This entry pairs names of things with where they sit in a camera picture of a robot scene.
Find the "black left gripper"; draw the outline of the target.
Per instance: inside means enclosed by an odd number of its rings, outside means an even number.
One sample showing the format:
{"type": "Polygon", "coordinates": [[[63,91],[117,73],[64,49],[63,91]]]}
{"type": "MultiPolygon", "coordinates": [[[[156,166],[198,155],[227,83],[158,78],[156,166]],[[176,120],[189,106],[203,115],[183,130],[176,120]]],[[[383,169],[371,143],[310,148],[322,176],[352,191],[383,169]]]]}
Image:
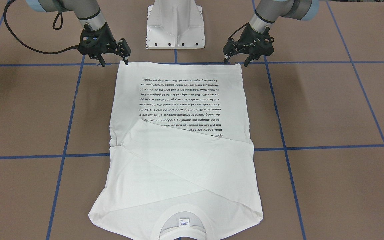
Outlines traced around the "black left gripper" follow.
{"type": "Polygon", "coordinates": [[[274,52],[272,46],[274,38],[269,35],[269,30],[270,28],[265,26],[262,33],[256,32],[249,23],[237,29],[230,35],[226,45],[223,47],[225,55],[223,63],[228,64],[230,57],[239,53],[249,55],[244,61],[244,67],[247,67],[253,61],[253,58],[270,56],[274,52]],[[235,41],[233,35],[242,28],[244,28],[244,31],[239,40],[235,41]]]}

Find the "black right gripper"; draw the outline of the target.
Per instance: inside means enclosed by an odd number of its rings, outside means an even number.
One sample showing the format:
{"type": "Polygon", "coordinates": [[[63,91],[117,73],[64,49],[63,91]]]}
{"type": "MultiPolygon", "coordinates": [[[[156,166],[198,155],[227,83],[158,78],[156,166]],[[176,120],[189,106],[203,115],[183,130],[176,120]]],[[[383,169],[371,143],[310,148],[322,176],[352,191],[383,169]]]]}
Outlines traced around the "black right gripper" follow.
{"type": "Polygon", "coordinates": [[[102,54],[114,53],[119,55],[125,65],[129,64],[128,58],[131,54],[131,49],[124,38],[115,41],[107,23],[98,30],[91,30],[90,24],[86,23],[81,32],[81,40],[77,49],[83,55],[98,57],[102,67],[106,66],[102,54]]]}

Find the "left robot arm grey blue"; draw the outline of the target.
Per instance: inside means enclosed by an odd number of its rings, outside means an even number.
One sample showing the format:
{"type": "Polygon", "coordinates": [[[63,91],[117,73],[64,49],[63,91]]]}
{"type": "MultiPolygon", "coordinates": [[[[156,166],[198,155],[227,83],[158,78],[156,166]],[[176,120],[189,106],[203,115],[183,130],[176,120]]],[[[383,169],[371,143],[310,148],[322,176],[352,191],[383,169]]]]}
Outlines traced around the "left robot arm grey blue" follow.
{"type": "Polygon", "coordinates": [[[277,18],[291,18],[296,20],[311,20],[319,9],[318,0],[262,0],[255,9],[250,21],[239,30],[244,29],[239,40],[232,36],[227,39],[223,47],[224,64],[230,57],[239,53],[247,54],[244,66],[260,56],[270,56],[274,52],[273,37],[269,31],[277,18]]]}

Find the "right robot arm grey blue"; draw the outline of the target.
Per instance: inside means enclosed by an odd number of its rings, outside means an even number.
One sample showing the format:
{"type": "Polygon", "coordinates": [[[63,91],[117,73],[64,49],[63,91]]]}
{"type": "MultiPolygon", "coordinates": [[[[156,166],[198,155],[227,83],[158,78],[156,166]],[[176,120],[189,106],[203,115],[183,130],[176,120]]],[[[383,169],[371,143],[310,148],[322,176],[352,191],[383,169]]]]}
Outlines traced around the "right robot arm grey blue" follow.
{"type": "Polygon", "coordinates": [[[116,41],[96,0],[28,0],[28,5],[37,12],[73,11],[83,30],[77,50],[82,55],[97,59],[102,66],[102,54],[113,53],[121,56],[128,64],[131,50],[125,39],[116,41]]]}

